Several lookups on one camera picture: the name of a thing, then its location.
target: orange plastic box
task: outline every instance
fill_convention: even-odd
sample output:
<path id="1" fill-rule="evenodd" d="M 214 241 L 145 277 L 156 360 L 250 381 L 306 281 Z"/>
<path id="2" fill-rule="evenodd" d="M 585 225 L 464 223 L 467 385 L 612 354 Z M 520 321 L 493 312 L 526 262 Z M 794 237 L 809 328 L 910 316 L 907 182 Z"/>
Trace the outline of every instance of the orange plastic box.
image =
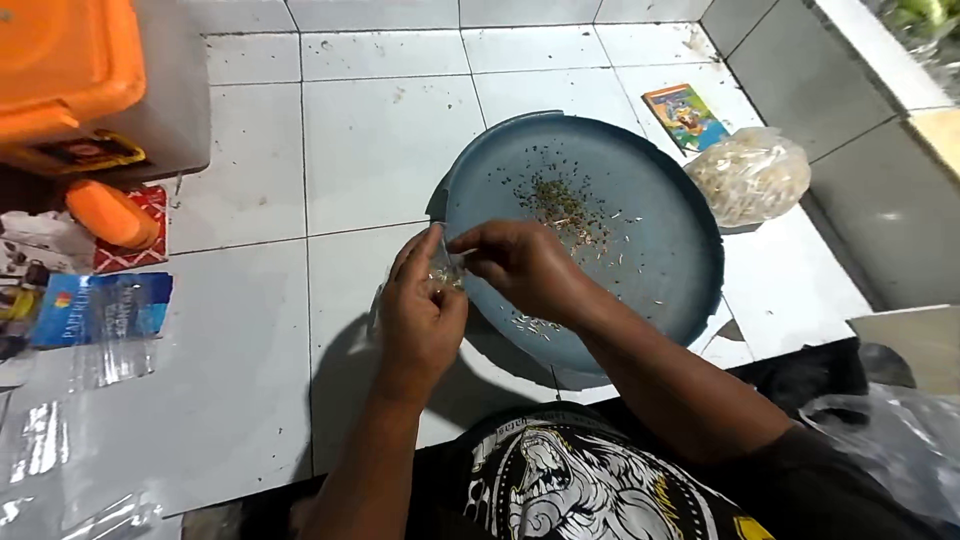
<path id="1" fill-rule="evenodd" d="M 107 180 L 209 163 L 205 50 L 177 0 L 9 0 L 0 21 L 0 161 Z"/>

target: comic book cover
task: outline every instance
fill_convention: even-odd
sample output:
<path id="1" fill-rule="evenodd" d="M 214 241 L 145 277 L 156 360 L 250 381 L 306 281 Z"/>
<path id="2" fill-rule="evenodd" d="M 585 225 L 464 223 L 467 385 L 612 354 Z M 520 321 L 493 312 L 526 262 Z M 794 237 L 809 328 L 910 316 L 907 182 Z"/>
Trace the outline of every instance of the comic book cover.
<path id="1" fill-rule="evenodd" d="M 647 92 L 643 101 L 685 154 L 703 152 L 730 135 L 690 85 Z"/>

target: graphic print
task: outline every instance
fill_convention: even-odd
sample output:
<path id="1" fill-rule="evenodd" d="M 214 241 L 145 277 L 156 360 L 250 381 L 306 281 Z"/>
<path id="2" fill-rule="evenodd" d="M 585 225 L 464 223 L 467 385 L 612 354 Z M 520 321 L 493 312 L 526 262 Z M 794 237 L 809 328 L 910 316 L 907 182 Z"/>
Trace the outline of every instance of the graphic print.
<path id="1" fill-rule="evenodd" d="M 707 499 L 732 503 L 593 419 L 553 414 L 563 421 L 513 421 L 474 450 L 468 518 L 511 540 L 720 537 Z"/>

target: orange bottle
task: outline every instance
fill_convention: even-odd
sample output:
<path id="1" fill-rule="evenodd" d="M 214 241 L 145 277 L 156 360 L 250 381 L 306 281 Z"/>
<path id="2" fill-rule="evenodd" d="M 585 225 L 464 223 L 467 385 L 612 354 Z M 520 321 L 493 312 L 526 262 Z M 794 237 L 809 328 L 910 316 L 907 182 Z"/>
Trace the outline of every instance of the orange bottle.
<path id="1" fill-rule="evenodd" d="M 92 180 L 79 180 L 66 192 L 70 213 L 91 233 L 133 250 L 154 245 L 160 225 L 127 194 Z"/>

